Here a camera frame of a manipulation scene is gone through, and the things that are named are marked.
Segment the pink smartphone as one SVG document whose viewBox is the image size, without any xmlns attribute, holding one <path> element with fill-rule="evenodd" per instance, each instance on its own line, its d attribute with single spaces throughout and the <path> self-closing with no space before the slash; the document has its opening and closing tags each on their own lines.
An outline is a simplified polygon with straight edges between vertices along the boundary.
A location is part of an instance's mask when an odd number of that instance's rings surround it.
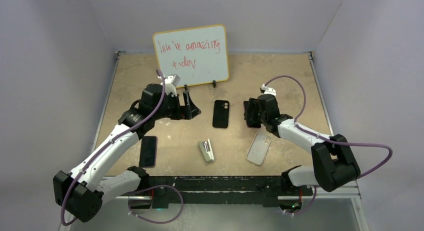
<svg viewBox="0 0 424 231">
<path fill-rule="evenodd" d="M 248 128 L 261 128 L 261 121 L 259 119 L 259 108 L 255 101 L 244 101 L 244 120 Z"/>
</svg>

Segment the black phone case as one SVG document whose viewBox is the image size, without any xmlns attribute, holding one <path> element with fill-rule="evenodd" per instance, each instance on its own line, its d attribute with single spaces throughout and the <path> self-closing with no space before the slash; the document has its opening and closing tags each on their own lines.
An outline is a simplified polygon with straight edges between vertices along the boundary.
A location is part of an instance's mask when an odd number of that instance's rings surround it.
<svg viewBox="0 0 424 231">
<path fill-rule="evenodd" d="M 230 102 L 228 100 L 215 100 L 213 107 L 212 126 L 226 129 L 229 126 Z"/>
</svg>

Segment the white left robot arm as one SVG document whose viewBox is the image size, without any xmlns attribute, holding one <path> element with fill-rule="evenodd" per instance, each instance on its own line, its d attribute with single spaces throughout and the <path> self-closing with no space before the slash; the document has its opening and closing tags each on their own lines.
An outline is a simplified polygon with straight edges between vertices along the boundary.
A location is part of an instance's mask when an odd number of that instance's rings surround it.
<svg viewBox="0 0 424 231">
<path fill-rule="evenodd" d="M 85 223 L 102 205 L 122 194 L 134 192 L 142 196 L 154 189 L 149 174 L 141 167 L 131 166 L 108 180 L 104 176 L 127 150 L 154 128 L 157 120 L 191 120 L 201 113 L 189 91 L 184 90 L 182 94 L 184 104 L 180 105 L 178 94 L 167 91 L 161 84 L 147 85 L 141 98 L 122 114 L 108 138 L 95 151 L 71 171 L 59 171 L 53 177 L 55 201 L 61 207 L 63 226 L 73 223 L 66 221 L 66 213 Z"/>
</svg>

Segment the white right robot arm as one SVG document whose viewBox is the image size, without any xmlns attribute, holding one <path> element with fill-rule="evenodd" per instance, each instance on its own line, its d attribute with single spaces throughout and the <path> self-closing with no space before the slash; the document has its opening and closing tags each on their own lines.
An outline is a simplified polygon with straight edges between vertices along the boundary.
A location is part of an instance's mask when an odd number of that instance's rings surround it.
<svg viewBox="0 0 424 231">
<path fill-rule="evenodd" d="M 298 165 L 282 172 L 280 187 L 284 193 L 292 195 L 301 186 L 319 186 L 332 192 L 360 177 L 360 167 L 343 135 L 320 138 L 314 130 L 295 122 L 294 117 L 280 113 L 277 99 L 271 94 L 245 100 L 243 108 L 248 127 L 264 126 L 267 132 L 311 155 L 311 166 Z"/>
</svg>

